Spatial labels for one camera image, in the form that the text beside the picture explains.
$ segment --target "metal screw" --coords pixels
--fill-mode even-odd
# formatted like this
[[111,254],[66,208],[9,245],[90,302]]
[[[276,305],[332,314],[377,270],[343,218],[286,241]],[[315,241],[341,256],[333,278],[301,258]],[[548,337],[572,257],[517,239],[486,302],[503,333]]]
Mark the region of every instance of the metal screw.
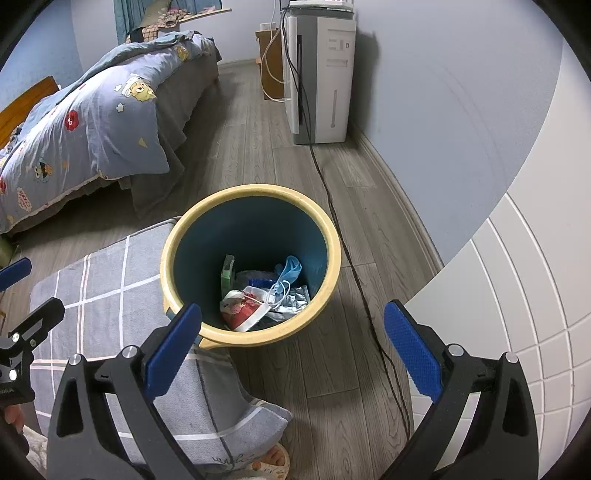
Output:
[[517,355],[513,352],[507,352],[505,354],[505,358],[510,364],[516,364],[519,361],[519,357],[517,357]]
[[72,355],[70,357],[70,359],[68,360],[68,363],[70,365],[78,365],[80,362],[82,362],[82,355],[79,353],[75,353],[74,355]]
[[453,343],[447,347],[447,350],[451,356],[462,356],[464,354],[464,349],[456,343]]
[[123,356],[125,358],[133,358],[138,354],[138,348],[133,345],[126,346],[123,349]]

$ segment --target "black cable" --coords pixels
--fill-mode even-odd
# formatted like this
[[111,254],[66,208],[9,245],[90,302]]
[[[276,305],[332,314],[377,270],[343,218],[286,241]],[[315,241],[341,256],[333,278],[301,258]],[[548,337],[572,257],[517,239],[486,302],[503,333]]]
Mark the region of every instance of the black cable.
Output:
[[[288,10],[289,9],[286,8],[285,10],[283,10],[283,13],[281,14],[281,31],[283,33],[283,40],[284,40],[283,45],[284,45],[284,50],[285,50],[285,56],[287,58],[287,63],[290,66],[291,76],[293,78],[294,84],[297,85],[298,87],[301,87],[301,91],[302,91],[304,100],[306,101],[306,109],[307,109],[307,113],[308,113],[307,116],[308,116],[308,118],[311,119],[310,103],[308,102],[308,96],[306,94],[306,89],[304,88],[303,82],[300,85],[297,83],[296,77],[297,77],[298,71],[297,71],[296,67],[293,65],[293,62],[291,61],[288,46],[287,46],[287,32],[285,30],[285,16],[286,16]],[[390,386],[390,390],[392,391],[392,396],[394,398],[394,401],[396,402],[398,410],[400,411],[400,415],[402,417],[402,424],[404,426],[404,432],[406,434],[407,441],[408,441],[410,439],[410,425],[411,425],[410,414],[408,413],[408,408],[406,406],[406,403],[404,402],[404,396],[402,394],[402,387],[400,384],[400,379],[398,378],[398,373],[397,373],[396,367],[394,366],[394,362],[392,361],[392,359],[390,358],[388,353],[385,351],[384,347],[382,346],[382,343],[379,341],[378,333],[377,333],[377,331],[375,329],[375,325],[372,321],[372,316],[371,316],[371,311],[369,309],[369,304],[368,304],[368,301],[365,297],[365,293],[363,292],[363,287],[361,286],[361,280],[359,279],[359,276],[357,274],[357,270],[353,264],[353,260],[351,259],[351,254],[349,252],[349,248],[347,247],[347,244],[345,242],[345,239],[343,237],[343,233],[342,233],[340,225],[339,225],[339,219],[338,219],[336,211],[335,211],[335,206],[333,204],[332,195],[330,193],[328,185],[326,184],[326,180],[324,179],[324,175],[320,169],[320,166],[318,165],[318,161],[316,160],[316,155],[314,153],[314,148],[312,145],[311,129],[308,124],[308,119],[306,118],[306,112],[303,112],[302,116],[304,118],[304,123],[306,125],[306,132],[308,133],[308,142],[309,142],[308,146],[310,148],[310,154],[312,156],[312,160],[314,161],[314,166],[316,167],[316,171],[318,172],[320,180],[322,181],[322,185],[324,186],[324,190],[326,191],[326,197],[327,197],[328,203],[329,203],[330,214],[331,214],[333,221],[335,223],[335,227],[336,227],[337,233],[339,235],[339,239],[343,245],[343,249],[345,250],[345,256],[347,257],[347,260],[349,261],[349,265],[351,266],[351,272],[353,273],[353,278],[355,279],[355,283],[357,285],[359,293],[361,294],[361,301],[363,303],[363,308],[365,310],[365,314],[367,315],[367,318],[369,320],[369,325],[371,327],[372,337],[378,347],[378,350],[380,353],[380,358],[382,360],[382,366],[384,367],[384,371],[386,373],[386,378],[388,379],[388,384]],[[390,375],[388,374],[388,366],[386,364],[385,359],[388,359],[388,362],[390,363],[390,365],[392,365],[392,371],[394,372],[394,378],[396,380],[396,385],[398,387],[398,393],[400,394],[400,400],[398,399],[398,397],[396,396],[396,394],[394,392],[394,386],[392,384],[392,380],[390,379]]]

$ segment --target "blue duvet cover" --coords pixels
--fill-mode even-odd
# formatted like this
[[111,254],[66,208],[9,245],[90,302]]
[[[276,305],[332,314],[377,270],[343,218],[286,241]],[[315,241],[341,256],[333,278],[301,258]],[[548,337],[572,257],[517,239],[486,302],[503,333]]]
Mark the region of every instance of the blue duvet cover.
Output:
[[41,100],[10,152],[0,150],[0,233],[98,177],[167,172],[155,90],[184,61],[216,53],[193,31],[121,45]]

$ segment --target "blue gripper pad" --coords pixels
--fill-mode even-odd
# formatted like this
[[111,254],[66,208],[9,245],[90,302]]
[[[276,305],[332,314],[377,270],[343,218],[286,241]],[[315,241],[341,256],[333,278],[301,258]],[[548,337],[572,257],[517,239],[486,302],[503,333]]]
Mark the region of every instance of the blue gripper pad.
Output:
[[25,257],[0,270],[0,291],[6,290],[31,273],[31,261]]
[[393,301],[384,308],[384,328],[419,392],[435,403],[443,391],[439,362]]
[[150,401],[168,391],[201,330],[201,319],[199,306],[189,305],[146,364],[144,394]]

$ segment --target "gray laminate floor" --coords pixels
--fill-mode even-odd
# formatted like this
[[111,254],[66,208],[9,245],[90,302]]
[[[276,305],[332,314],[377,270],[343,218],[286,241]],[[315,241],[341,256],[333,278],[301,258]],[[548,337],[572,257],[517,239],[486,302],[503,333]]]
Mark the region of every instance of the gray laminate floor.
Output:
[[[277,183],[329,211],[308,149],[292,145],[284,106],[262,99],[254,63],[220,68],[219,83],[204,93],[186,132],[179,151],[184,180],[148,218],[137,219],[129,193],[114,184],[73,200],[15,237],[17,258],[28,256],[33,272],[2,299],[4,334],[26,315],[36,282],[131,232],[181,215],[220,189]],[[388,345],[380,328],[384,304],[410,299],[433,272],[402,209],[361,151],[348,141],[317,146],[316,152],[378,334]],[[282,440],[294,480],[379,478],[406,441],[351,267],[343,260],[330,304],[309,327],[273,345],[232,352],[243,366],[245,388],[294,414]],[[407,376],[395,361],[410,408]]]

